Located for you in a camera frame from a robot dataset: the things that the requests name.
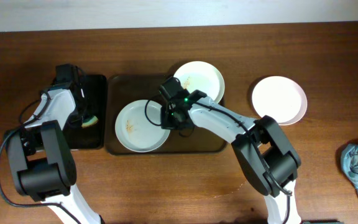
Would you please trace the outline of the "yellow green sponge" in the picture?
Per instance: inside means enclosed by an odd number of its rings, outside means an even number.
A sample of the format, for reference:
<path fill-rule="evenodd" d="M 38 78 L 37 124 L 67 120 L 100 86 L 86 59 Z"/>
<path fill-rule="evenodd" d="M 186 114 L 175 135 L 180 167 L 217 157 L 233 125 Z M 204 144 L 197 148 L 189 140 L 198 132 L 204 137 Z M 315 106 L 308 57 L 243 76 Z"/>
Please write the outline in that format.
<path fill-rule="evenodd" d="M 86 118 L 83 120 L 82 124 L 81 124 L 81 127 L 82 128 L 88 128 L 92 125 L 95 125 L 97 124 L 99 121 L 99 119 L 96 117 L 96 116 L 91 116 L 89 118 Z"/>

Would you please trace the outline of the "light blue plate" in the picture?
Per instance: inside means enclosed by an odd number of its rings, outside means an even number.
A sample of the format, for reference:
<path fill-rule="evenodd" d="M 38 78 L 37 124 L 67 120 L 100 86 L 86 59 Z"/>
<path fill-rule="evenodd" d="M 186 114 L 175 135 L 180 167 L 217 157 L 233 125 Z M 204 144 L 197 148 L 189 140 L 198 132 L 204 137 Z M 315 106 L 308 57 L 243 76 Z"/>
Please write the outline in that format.
<path fill-rule="evenodd" d="M 129 103 L 119 112 L 114 130 L 118 141 L 132 152 L 151 152 L 161 147 L 170 135 L 162 129 L 160 110 L 162 105 L 147 100 Z"/>

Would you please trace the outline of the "cream white plate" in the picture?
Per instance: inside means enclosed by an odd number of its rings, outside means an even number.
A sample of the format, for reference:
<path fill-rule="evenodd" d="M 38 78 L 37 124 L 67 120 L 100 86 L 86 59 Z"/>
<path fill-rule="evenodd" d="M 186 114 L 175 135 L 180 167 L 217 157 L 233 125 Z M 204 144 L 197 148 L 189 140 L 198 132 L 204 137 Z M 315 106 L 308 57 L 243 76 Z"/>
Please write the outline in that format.
<path fill-rule="evenodd" d="M 173 75 L 190 93 L 202 91 L 219 103 L 224 95 L 225 83 L 221 72 L 207 62 L 192 61 L 182 65 Z"/>

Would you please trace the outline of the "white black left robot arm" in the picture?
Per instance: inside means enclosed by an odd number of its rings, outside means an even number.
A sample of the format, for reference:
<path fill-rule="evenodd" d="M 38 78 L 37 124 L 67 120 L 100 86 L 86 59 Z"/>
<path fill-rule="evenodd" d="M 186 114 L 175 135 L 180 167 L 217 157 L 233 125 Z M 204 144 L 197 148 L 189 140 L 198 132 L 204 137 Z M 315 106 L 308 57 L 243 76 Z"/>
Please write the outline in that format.
<path fill-rule="evenodd" d="M 7 152 L 17 192 L 34 201 L 32 208 L 50 208 L 63 223 L 104 221 L 76 185 L 76 165 L 62 131 L 85 104 L 81 85 L 53 84 L 42 90 L 33 115 L 9 131 L 0 147 Z"/>

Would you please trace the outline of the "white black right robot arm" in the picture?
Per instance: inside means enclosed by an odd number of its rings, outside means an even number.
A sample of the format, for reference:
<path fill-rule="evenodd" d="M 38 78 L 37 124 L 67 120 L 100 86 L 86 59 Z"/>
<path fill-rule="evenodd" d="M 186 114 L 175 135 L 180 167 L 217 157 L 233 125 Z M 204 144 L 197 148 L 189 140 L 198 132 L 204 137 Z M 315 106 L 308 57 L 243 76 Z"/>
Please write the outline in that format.
<path fill-rule="evenodd" d="M 295 200 L 301 159 L 273 118 L 237 114 L 199 90 L 159 92 L 167 103 L 161 112 L 162 128 L 192 125 L 228 142 L 246 180 L 264 197 L 268 223 L 301 223 Z"/>

